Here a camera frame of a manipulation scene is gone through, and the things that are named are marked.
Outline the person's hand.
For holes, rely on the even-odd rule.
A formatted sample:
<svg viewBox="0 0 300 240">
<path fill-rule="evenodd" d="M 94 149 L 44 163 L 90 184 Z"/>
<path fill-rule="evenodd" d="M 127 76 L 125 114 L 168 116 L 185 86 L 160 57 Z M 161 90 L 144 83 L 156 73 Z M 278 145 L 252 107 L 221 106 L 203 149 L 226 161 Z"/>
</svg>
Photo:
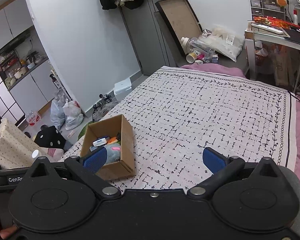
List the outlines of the person's hand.
<svg viewBox="0 0 300 240">
<path fill-rule="evenodd" d="M 18 230 L 16 225 L 10 226 L 9 228 L 1 229 L 0 228 L 0 237 L 2 239 L 7 239 L 11 235 L 13 235 Z"/>
</svg>

